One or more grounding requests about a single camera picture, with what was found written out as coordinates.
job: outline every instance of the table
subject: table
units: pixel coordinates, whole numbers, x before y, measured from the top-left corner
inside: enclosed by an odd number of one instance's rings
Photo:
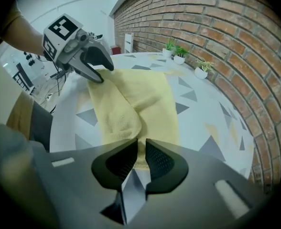
[[[127,53],[111,58],[117,69],[171,72],[166,78],[175,99],[181,146],[218,158],[249,177],[253,137],[233,104],[214,85],[196,78],[187,64],[177,65],[161,53]],[[54,113],[50,152],[101,145],[86,81],[76,73],[68,76]]]

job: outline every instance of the red object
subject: red object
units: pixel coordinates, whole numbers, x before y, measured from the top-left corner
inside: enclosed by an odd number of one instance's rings
[[[112,55],[121,54],[120,47],[118,47],[118,46],[111,47],[111,50],[112,50]]]

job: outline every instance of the gray device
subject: gray device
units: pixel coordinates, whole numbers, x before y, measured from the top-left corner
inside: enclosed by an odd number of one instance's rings
[[[43,47],[62,70],[69,68],[96,83],[102,83],[101,75],[89,65],[103,65],[114,70],[113,61],[103,45],[96,42],[83,25],[67,14],[61,15],[44,29]]]

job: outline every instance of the chair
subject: chair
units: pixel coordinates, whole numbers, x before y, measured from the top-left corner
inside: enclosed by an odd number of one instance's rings
[[[132,33],[131,35],[125,34],[125,53],[132,52],[133,38],[134,38],[134,33]]]

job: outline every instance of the brick wall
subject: brick wall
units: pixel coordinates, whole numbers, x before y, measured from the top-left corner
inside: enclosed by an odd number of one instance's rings
[[[115,13],[116,44],[134,33],[135,52],[161,52],[169,37],[215,63],[213,82],[255,138],[250,180],[281,181],[281,21],[265,0],[127,0]]]

